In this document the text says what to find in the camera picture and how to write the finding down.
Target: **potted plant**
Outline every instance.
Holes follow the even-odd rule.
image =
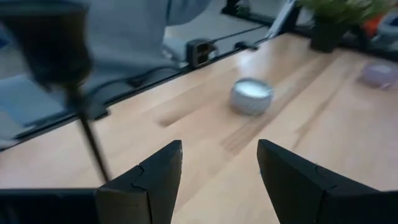
[[[391,9],[395,0],[298,0],[314,13],[310,47],[332,52],[342,36],[353,26],[360,26]]]

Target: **purple object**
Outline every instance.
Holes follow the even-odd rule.
[[[398,68],[388,63],[369,63],[365,65],[362,73],[363,75],[360,81],[374,88],[383,90],[390,88],[398,80]]]

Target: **blurry black object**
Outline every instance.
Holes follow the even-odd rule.
[[[80,120],[105,182],[110,180],[106,163],[88,122],[88,103],[80,85],[91,72],[85,45],[88,7],[71,1],[0,1],[0,21],[20,45],[34,80],[49,89],[66,92],[68,106]]]
[[[325,17],[314,17],[310,47],[313,50],[332,53],[349,30],[349,24]]]
[[[398,192],[380,192],[260,140],[261,176],[281,224],[398,223]]]
[[[169,224],[181,166],[173,141],[98,189],[0,190],[0,223]]]

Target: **wooden tabletop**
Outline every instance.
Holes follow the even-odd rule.
[[[95,128],[114,177],[183,141],[173,223],[278,223],[259,174],[258,139],[379,190],[398,189],[398,92],[356,81],[375,60],[315,53],[307,39],[282,35],[118,103]],[[242,77],[274,87],[264,115],[230,110],[229,91]],[[0,153],[1,188],[99,185],[76,123]]]

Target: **black plant pot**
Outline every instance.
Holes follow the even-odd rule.
[[[342,36],[348,31],[349,25],[321,17],[314,19],[315,26],[312,29],[311,49],[332,53],[340,43]]]

